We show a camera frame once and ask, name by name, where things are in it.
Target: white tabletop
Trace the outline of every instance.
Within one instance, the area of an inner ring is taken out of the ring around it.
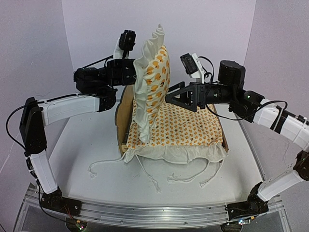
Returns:
[[[219,114],[235,118],[227,105],[216,105]],[[189,205],[245,201],[254,185],[262,181],[257,164],[238,122],[220,119],[229,146],[229,156],[216,177],[201,188],[199,182],[214,174],[211,163],[205,173],[190,183],[172,184],[167,177],[175,173],[188,177],[205,167],[197,159],[187,165],[140,158],[146,171],[159,183],[156,193],[152,182],[134,158],[94,167],[97,177],[90,179],[88,166],[98,160],[120,158],[114,123],[116,106],[106,112],[69,119],[52,154],[50,163],[63,194],[80,200],[143,205]]]

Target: pillow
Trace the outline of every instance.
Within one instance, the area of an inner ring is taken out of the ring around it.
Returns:
[[[169,90],[169,54],[164,42],[161,25],[146,40],[142,47],[142,57],[134,60],[136,82],[134,97],[137,104],[133,120],[138,124],[139,139],[148,143],[150,130]]]

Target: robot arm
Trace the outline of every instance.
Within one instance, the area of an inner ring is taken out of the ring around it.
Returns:
[[[201,67],[196,54],[181,56],[187,74],[192,78],[202,78],[205,69]],[[276,105],[282,101],[270,101],[253,91],[243,90],[245,68],[236,62],[223,60],[220,63],[218,83],[203,80],[184,82],[172,86],[166,102],[191,111],[208,108],[207,104],[228,103],[229,111],[240,119],[265,126],[299,145],[302,151],[297,155],[294,167],[289,167],[274,179],[258,183],[251,191],[247,201],[228,204],[226,210],[230,221],[246,219],[268,211],[267,202],[289,187],[309,180],[309,122],[307,118],[296,116],[285,108]]]
[[[134,59],[127,58],[129,52],[133,50],[135,37],[135,32],[125,30],[118,40],[114,56],[77,69],[74,81],[81,93],[43,101],[27,99],[19,129],[29,172],[44,191],[42,207],[62,213],[66,213],[66,207],[73,216],[77,216],[81,206],[80,201],[62,197],[46,156],[47,141],[44,127],[72,116],[111,109],[116,103],[117,89],[114,86],[135,83]],[[106,62],[104,67],[99,69],[90,67],[104,60]]]

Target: cardboard box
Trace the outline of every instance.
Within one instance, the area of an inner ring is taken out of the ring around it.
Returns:
[[[124,89],[121,100],[119,105],[116,109],[115,114],[115,124],[117,127],[117,140],[118,140],[118,146],[121,155],[125,153],[125,151],[128,150],[128,147],[126,146],[126,142],[129,135],[130,130],[130,124],[132,121],[132,111],[133,111],[133,85],[132,86],[126,86]],[[224,135],[224,131],[222,128],[222,135],[223,135],[223,142],[222,147],[228,152],[228,145],[227,141]]]

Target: printed pattern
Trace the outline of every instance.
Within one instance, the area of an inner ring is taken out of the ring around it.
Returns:
[[[146,112],[151,127],[169,90],[169,55],[165,46],[149,62],[144,79],[147,83]]]
[[[133,116],[136,103],[133,102]],[[144,146],[211,146],[222,143],[222,128],[218,118],[207,109],[192,112],[163,101],[151,128],[151,140],[148,144],[139,140],[138,125],[132,121],[127,147],[135,149]]]

